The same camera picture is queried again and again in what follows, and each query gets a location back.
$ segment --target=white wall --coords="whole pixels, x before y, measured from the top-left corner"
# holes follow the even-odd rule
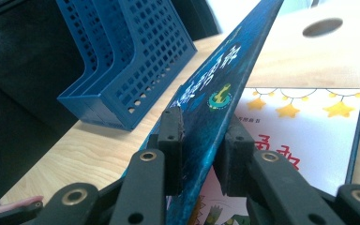
[[[206,0],[211,8],[220,33],[230,33],[260,0]],[[310,8],[313,0],[285,0],[279,16],[296,10]]]

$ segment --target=blue desk organizer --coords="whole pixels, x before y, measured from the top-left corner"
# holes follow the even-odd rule
[[[58,100],[86,123],[134,129],[196,52],[169,0],[56,0],[84,61]]]

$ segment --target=picture book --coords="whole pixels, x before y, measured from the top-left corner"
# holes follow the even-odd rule
[[[257,149],[277,151],[333,196],[351,183],[360,137],[360,89],[245,88],[235,113]],[[223,196],[213,167],[189,224],[249,224],[246,198]]]

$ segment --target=blue book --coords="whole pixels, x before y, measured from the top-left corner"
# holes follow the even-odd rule
[[[187,224],[282,0],[261,1],[178,89],[183,113],[183,191],[168,200],[166,224]],[[158,132],[157,122],[152,133]]]

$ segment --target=book cover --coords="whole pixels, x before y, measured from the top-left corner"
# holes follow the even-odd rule
[[[261,1],[172,98],[168,107],[180,107],[184,121],[183,191],[168,200],[166,224],[188,223],[282,2]]]
[[[360,137],[360,89],[245,88],[236,117],[262,151],[277,151],[315,188],[351,183]],[[223,196],[211,168],[191,224],[248,224],[246,198]]]

